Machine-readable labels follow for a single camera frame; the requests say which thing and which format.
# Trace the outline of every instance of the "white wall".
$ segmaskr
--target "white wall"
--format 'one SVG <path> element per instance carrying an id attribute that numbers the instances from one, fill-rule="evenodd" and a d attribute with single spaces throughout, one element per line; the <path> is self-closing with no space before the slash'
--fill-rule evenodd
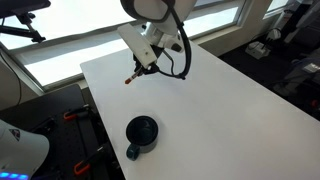
<path id="1" fill-rule="evenodd" d="M 251 40 L 261 32 L 265 32 L 274 23 L 277 16 L 264 18 L 272 0 L 247 0 L 239 26 L 230 27 L 194 40 L 195 43 L 219 56 L 235 49 Z M 23 79 L 23 101 L 43 94 L 21 71 Z M 0 110 L 15 105 L 18 100 L 18 83 L 14 74 L 0 60 Z"/>
<path id="2" fill-rule="evenodd" d="M 6 60 L 10 60 L 6 54 L 1 51 L 2 55 Z M 22 101 L 38 97 L 41 94 L 41 91 L 37 89 L 32 89 L 26 85 L 25 82 L 28 82 L 25 75 L 17 69 L 14 64 L 10 64 L 18 72 L 18 75 L 21 77 L 21 87 L 22 87 Z M 6 109 L 8 107 L 16 105 L 19 99 L 19 84 L 16 76 L 12 71 L 4 64 L 0 58 L 0 110 Z"/>

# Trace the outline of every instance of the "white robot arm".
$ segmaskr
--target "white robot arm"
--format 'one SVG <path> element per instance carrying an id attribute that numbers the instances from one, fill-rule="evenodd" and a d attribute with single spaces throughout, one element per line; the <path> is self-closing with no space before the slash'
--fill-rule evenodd
<path id="1" fill-rule="evenodd" d="M 130 16 L 148 22 L 142 35 L 130 25 L 118 28 L 119 34 L 133 51 L 137 62 L 136 73 L 126 84 L 137 76 L 156 72 L 185 79 L 191 65 L 191 48 L 182 22 L 188 17 L 196 2 L 197 0 L 121 0 L 124 10 Z M 157 67 L 155 61 L 164 48 L 177 52 L 185 51 L 186 66 L 183 72 L 178 75 L 168 74 Z"/>

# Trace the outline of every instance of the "white table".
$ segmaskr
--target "white table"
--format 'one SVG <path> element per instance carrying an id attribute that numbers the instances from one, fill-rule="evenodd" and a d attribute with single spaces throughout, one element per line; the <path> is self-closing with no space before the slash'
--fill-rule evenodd
<path id="1" fill-rule="evenodd" d="M 127 180 L 319 180 L 320 123 L 192 43 L 187 80 L 160 74 L 130 85 L 123 50 L 81 65 Z M 171 53 L 176 72 L 184 54 Z M 170 61 L 161 56 L 167 72 Z M 156 148 L 127 159 L 130 120 L 153 117 Z"/>

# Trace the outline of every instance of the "black floor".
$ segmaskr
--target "black floor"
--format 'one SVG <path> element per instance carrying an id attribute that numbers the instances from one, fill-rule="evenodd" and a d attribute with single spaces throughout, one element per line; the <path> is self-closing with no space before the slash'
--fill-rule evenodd
<path id="1" fill-rule="evenodd" d="M 257 60 L 245 52 L 246 47 L 247 45 L 244 45 L 234 49 L 220 56 L 220 59 L 270 90 L 274 82 L 283 80 L 289 72 L 292 60 L 303 59 L 301 54 L 312 52 L 312 49 L 292 44 L 284 50 L 274 50 L 269 56 Z M 320 91 L 316 89 L 320 90 L 319 87 L 310 89 L 309 86 L 302 85 L 297 94 L 282 98 L 314 116 L 314 109 L 310 107 L 310 102 L 314 99 L 320 100 Z"/>

